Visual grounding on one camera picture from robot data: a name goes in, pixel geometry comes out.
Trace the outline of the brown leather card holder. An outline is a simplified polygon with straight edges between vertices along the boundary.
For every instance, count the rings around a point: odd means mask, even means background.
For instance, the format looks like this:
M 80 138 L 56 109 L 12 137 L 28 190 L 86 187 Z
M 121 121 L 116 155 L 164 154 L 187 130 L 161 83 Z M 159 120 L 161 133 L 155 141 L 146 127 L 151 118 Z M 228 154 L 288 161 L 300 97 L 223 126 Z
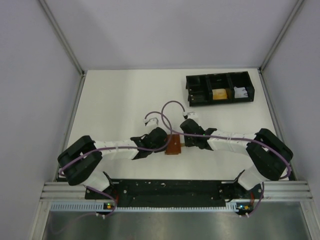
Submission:
M 164 151 L 166 155 L 179 155 L 182 153 L 182 143 L 179 134 L 173 134 Z

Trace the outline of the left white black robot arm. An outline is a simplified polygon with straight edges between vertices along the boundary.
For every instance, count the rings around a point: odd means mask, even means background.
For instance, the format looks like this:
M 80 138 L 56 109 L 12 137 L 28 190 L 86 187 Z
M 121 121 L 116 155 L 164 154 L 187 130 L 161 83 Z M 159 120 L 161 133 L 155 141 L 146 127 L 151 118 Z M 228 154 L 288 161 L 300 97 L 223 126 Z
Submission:
M 84 135 L 58 156 L 58 174 L 65 177 L 70 186 L 84 185 L 103 192 L 112 185 L 107 163 L 138 160 L 163 152 L 168 139 L 160 127 L 123 141 L 94 141 L 89 135 Z

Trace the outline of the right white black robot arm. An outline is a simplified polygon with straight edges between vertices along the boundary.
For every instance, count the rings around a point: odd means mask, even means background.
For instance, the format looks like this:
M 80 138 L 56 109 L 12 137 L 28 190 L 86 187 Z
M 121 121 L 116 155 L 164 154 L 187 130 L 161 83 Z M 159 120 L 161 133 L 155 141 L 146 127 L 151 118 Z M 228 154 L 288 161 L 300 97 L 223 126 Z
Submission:
M 224 132 L 216 128 L 204 130 L 191 118 L 181 123 L 180 128 L 187 147 L 248 156 L 253 165 L 235 180 L 235 184 L 246 191 L 265 181 L 278 181 L 291 175 L 293 152 L 266 128 L 251 134 Z

